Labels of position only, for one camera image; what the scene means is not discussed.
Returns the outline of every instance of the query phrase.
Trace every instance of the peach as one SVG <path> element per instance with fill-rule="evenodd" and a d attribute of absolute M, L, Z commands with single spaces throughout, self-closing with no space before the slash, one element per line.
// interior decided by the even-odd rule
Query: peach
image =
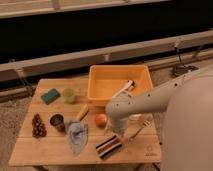
<path fill-rule="evenodd" d="M 104 128 L 106 126 L 107 123 L 107 116 L 106 114 L 98 114 L 95 117 L 95 124 L 100 127 L 100 128 Z"/>

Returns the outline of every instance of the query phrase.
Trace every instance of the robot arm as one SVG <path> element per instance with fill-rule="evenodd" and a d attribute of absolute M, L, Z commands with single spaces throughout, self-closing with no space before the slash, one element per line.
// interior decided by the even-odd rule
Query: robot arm
<path fill-rule="evenodd" d="M 213 65 L 182 75 L 135 97 L 126 91 L 121 92 L 106 106 L 111 129 L 116 133 L 123 133 L 124 129 L 119 125 L 127 122 L 126 118 L 132 114 L 166 111 L 170 98 L 179 87 L 191 79 L 212 74 Z"/>

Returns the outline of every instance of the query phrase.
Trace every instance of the black wall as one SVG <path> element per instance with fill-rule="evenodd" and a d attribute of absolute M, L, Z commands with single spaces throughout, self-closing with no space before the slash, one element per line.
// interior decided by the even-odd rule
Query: black wall
<path fill-rule="evenodd" d="M 211 0 L 0 19 L 0 63 L 205 31 Z"/>

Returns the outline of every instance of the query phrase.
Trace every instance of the stainless steel cup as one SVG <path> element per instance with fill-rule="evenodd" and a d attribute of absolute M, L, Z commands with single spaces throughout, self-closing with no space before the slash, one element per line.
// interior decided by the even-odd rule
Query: stainless steel cup
<path fill-rule="evenodd" d="M 50 118 L 50 124 L 59 132 L 65 131 L 64 117 L 61 114 L 55 114 Z"/>

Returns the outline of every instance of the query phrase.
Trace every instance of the plastic container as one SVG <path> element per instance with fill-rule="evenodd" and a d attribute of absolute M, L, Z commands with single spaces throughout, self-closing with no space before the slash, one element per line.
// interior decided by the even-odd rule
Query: plastic container
<path fill-rule="evenodd" d="M 135 82 L 133 96 L 153 88 L 145 65 L 93 65 L 89 72 L 88 100 L 94 106 L 105 106 L 128 80 Z"/>
<path fill-rule="evenodd" d="M 75 92 L 71 88 L 65 88 L 62 92 L 62 95 L 65 99 L 66 103 L 74 103 L 75 102 Z"/>

